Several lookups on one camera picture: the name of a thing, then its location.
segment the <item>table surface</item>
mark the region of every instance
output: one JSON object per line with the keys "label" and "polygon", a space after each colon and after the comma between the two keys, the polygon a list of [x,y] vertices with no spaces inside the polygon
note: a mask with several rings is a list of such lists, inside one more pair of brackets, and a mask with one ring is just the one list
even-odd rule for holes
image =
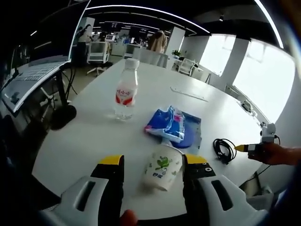
{"label": "table surface", "polygon": [[[32,174],[50,191],[61,195],[82,176],[90,175],[103,157],[123,154],[121,213],[131,209],[139,219],[186,213],[181,174],[168,192],[146,192],[141,187],[143,169],[158,145],[143,128],[158,108],[167,109],[170,105],[202,119],[198,154],[208,160],[216,174],[223,174],[240,186],[261,166],[249,160],[246,153],[237,153],[229,165],[223,165],[213,151],[212,142],[216,138],[227,138],[236,145],[260,140],[260,127],[236,100],[201,81],[165,68],[140,63],[135,115],[126,122],[114,119],[115,91],[124,62],[116,63],[91,82],[72,102],[77,109],[76,118],[63,129],[50,131],[45,138]],[[208,102],[173,92],[170,87],[202,95]]]}

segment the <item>laptop keyboard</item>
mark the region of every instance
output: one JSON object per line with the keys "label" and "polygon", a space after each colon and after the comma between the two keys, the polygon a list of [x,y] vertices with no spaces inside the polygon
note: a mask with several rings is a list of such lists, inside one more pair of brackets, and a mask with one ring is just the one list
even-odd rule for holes
{"label": "laptop keyboard", "polygon": [[16,81],[38,81],[57,68],[62,62],[46,63],[29,67],[24,73],[15,77]]}

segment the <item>blue package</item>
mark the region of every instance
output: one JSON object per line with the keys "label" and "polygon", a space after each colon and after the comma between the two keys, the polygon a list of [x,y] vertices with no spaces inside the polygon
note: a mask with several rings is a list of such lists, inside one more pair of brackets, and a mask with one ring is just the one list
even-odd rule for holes
{"label": "blue package", "polygon": [[158,109],[145,127],[145,131],[180,143],[184,140],[184,124],[184,114],[177,108],[170,106],[167,112]]}

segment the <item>plastic bottle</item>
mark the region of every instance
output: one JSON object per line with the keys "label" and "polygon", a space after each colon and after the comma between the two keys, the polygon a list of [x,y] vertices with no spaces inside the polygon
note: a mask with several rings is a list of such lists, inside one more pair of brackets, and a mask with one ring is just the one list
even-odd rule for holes
{"label": "plastic bottle", "polygon": [[115,116],[128,120],[133,116],[135,96],[138,90],[137,68],[139,60],[126,59],[125,69],[121,74],[115,96]]}

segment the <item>human hand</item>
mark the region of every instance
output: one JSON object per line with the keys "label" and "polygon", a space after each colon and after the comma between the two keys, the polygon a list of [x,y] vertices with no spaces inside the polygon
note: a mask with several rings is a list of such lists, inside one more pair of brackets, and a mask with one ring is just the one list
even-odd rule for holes
{"label": "human hand", "polygon": [[275,143],[264,143],[262,145],[266,158],[263,158],[262,155],[250,155],[248,156],[249,159],[261,161],[268,165],[291,165],[290,151],[287,148]]}
{"label": "human hand", "polygon": [[121,226],[136,226],[138,219],[132,210],[126,210],[120,217]]}

